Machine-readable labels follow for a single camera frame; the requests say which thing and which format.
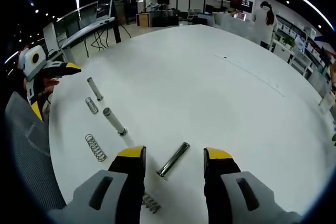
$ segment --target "black cable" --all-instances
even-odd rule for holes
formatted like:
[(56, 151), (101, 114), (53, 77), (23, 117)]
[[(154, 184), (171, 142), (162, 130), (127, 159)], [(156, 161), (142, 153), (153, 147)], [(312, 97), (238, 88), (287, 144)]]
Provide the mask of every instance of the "black cable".
[(132, 36), (130, 35), (130, 33), (126, 30), (126, 28), (119, 22), (119, 24), (121, 25), (122, 28), (125, 29), (126, 33), (130, 36), (130, 39), (132, 38)]
[(109, 47), (109, 44), (107, 43), (107, 39), (109, 38), (109, 27), (107, 27), (106, 29), (106, 40), (105, 40), (105, 43), (106, 43), (106, 46)]
[(88, 47), (86, 46), (86, 39), (84, 38), (84, 45), (85, 45), (85, 50), (86, 50), (86, 56), (89, 58), (89, 52), (88, 52)]
[(98, 48), (99, 52), (100, 52), (100, 49), (104, 50), (104, 48), (102, 48), (100, 45), (99, 45), (99, 42), (98, 42), (98, 38), (96, 37), (96, 33), (93, 34), (94, 35), (94, 38), (95, 38), (95, 41), (91, 44), (92, 47), (95, 47), (95, 48)]
[(101, 42), (101, 36), (103, 35), (104, 31), (105, 31), (105, 30), (103, 30), (103, 31), (101, 32), (101, 34), (99, 34), (99, 32), (98, 32), (98, 38), (99, 38), (99, 41), (100, 41), (101, 45), (102, 45), (103, 47), (107, 48), (107, 47), (103, 44), (103, 42)]

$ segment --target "metal spring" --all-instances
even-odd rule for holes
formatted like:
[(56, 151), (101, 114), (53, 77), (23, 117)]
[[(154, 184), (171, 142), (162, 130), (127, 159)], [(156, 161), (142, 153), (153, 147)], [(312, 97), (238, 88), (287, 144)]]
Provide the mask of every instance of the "metal spring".
[(156, 213), (161, 206), (157, 203), (149, 194), (145, 192), (142, 197), (142, 204), (146, 205), (146, 208), (149, 208), (149, 211), (153, 214)]
[(91, 99), (91, 97), (86, 97), (85, 102), (88, 105), (89, 109), (91, 110), (92, 114), (98, 113), (98, 108), (93, 102), (93, 100)]
[(107, 158), (107, 156), (101, 150), (95, 138), (91, 134), (86, 135), (85, 140), (88, 143), (90, 149), (92, 150), (92, 153), (95, 155), (96, 159), (98, 159), (99, 162), (102, 162)]

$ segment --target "metal pin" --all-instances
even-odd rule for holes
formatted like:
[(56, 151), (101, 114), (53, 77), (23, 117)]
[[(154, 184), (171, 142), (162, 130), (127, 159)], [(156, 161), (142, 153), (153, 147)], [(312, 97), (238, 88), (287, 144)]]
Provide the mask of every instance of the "metal pin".
[(109, 120), (109, 122), (112, 124), (112, 126), (117, 130), (118, 134), (120, 136), (126, 136), (127, 135), (127, 129), (122, 126), (122, 124), (119, 122), (117, 117), (113, 114), (110, 108), (105, 108), (103, 110), (103, 115)]
[(156, 173), (166, 179), (166, 174), (169, 172), (169, 170), (174, 166), (174, 164), (179, 160), (180, 157), (186, 152), (186, 150), (190, 147), (188, 143), (183, 143), (181, 147), (175, 152), (175, 154), (168, 160), (168, 162)]
[(96, 84), (94, 83), (92, 77), (88, 78), (88, 84), (90, 85), (90, 88), (92, 89), (92, 91), (94, 92), (94, 94), (96, 95), (97, 97), (97, 100), (98, 101), (101, 101), (103, 100), (103, 96), (101, 95), (101, 93), (99, 92)]

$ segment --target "gray mesh chair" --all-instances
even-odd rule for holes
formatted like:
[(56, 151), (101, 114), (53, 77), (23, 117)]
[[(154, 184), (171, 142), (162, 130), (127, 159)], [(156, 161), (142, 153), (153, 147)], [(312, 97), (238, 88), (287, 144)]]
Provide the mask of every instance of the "gray mesh chair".
[(14, 92), (5, 110), (5, 125), (17, 173), (27, 190), (46, 211), (63, 208), (66, 204), (51, 164), (47, 120), (40, 121), (28, 102)]

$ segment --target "table surface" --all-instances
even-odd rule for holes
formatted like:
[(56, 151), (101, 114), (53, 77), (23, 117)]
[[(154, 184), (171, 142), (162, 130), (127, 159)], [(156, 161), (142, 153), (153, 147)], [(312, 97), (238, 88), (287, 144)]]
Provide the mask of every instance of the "table surface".
[[(104, 96), (98, 102), (92, 77)], [(85, 98), (99, 108), (93, 115)], [(141, 223), (207, 223), (203, 148), (232, 154), (275, 193), (286, 211), (303, 214), (336, 163), (333, 119), (294, 68), (259, 45), (202, 25), (137, 36), (90, 58), (55, 87), (50, 108), (51, 160), (66, 201), (127, 145), (147, 146), (146, 190), (162, 209)], [(123, 140), (103, 116), (110, 107), (129, 130)], [(107, 159), (99, 163), (85, 136)], [(191, 148), (168, 181), (155, 174), (182, 142)]]
[(67, 38), (67, 40), (64, 41), (64, 43), (62, 44), (61, 48), (64, 49), (64, 48), (70, 46), (70, 44), (73, 43), (75, 40), (85, 36), (86, 34), (90, 33), (91, 31), (93, 31), (93, 30), (95, 30), (95, 29), (97, 29), (101, 26), (104, 26), (104, 25), (107, 25), (107, 24), (111, 23), (114, 20), (115, 20), (115, 18), (111, 17), (111, 18), (106, 19), (106, 20), (99, 20), (99, 21), (93, 22), (92, 24), (84, 27), (83, 29), (80, 29), (75, 34), (73, 34), (69, 38)]

